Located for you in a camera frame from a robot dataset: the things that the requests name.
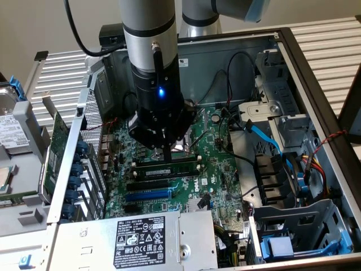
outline black pcie slot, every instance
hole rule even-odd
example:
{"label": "black pcie slot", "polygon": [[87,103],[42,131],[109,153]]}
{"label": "black pcie slot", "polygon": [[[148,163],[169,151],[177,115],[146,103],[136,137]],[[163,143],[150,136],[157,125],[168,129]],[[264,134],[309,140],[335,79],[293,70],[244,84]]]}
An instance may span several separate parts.
{"label": "black pcie slot", "polygon": [[141,167],[152,167],[154,165],[175,165],[179,163],[186,163],[186,162],[197,162],[197,157],[186,157],[186,158],[179,158],[174,159],[171,163],[166,163],[164,161],[149,161],[149,162],[138,162],[137,168]]}
{"label": "black pcie slot", "polygon": [[155,180],[165,180],[165,179],[173,179],[173,178],[182,178],[182,177],[193,177],[198,176],[199,171],[191,171],[191,172],[179,172],[179,173],[171,173],[171,174],[162,174],[162,175],[153,175],[153,176],[138,176],[135,180],[138,182],[143,181],[155,181]]}
{"label": "black pcie slot", "polygon": [[139,190],[152,190],[160,188],[168,188],[169,184],[167,180],[154,181],[154,182],[134,182],[126,185],[127,191],[139,191]]}

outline metal bracket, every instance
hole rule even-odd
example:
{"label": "metal bracket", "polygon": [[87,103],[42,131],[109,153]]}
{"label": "metal bracket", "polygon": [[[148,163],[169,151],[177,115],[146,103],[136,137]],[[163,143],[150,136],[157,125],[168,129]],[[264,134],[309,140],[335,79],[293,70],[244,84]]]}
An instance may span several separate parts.
{"label": "metal bracket", "polygon": [[303,137],[310,125],[310,117],[306,114],[282,116],[279,118],[278,131],[285,148],[300,147]]}

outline white sticker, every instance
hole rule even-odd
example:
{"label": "white sticker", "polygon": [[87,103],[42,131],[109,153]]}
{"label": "white sticker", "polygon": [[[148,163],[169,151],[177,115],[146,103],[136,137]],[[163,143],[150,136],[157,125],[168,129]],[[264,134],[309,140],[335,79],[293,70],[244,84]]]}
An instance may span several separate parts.
{"label": "white sticker", "polygon": [[162,171],[147,171],[146,176],[160,175],[160,174],[170,174],[170,169],[164,169]]}
{"label": "white sticker", "polygon": [[188,67],[188,58],[178,59],[179,67]]}
{"label": "white sticker", "polygon": [[5,148],[29,146],[19,122],[12,115],[0,116],[0,143]]}
{"label": "white sticker", "polygon": [[10,205],[10,204],[12,204],[12,202],[9,199],[0,201],[0,206]]}
{"label": "white sticker", "polygon": [[224,250],[225,248],[227,248],[220,238],[218,238],[218,245],[220,250]]}
{"label": "white sticker", "polygon": [[249,221],[243,222],[243,238],[248,238],[249,236]]}

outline blue pcie slot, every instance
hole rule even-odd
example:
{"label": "blue pcie slot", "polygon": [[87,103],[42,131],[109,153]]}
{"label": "blue pcie slot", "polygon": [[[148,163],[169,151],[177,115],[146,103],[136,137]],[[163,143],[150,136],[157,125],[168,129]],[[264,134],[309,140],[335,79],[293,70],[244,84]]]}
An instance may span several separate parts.
{"label": "blue pcie slot", "polygon": [[135,202],[137,200],[147,200],[147,199],[162,199],[162,198],[171,199],[171,191],[168,189],[162,189],[162,190],[155,190],[149,192],[127,194],[125,196],[125,200],[127,202]]}

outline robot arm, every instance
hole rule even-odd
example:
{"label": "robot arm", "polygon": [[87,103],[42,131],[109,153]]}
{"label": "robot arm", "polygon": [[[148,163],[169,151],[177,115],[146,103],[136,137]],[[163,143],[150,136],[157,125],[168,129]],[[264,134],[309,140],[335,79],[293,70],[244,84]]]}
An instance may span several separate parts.
{"label": "robot arm", "polygon": [[183,23],[179,37],[220,34],[219,16],[257,23],[270,0],[182,0]]}
{"label": "robot arm", "polygon": [[[267,0],[183,0],[183,18],[212,23],[219,14],[245,19],[255,2]],[[65,9],[80,48],[91,56],[102,56],[124,45],[90,52],[81,43],[68,0]],[[184,137],[196,116],[191,100],[184,100],[179,79],[177,29],[173,0],[119,0],[138,109],[128,121],[129,134],[144,146],[170,150]]]}

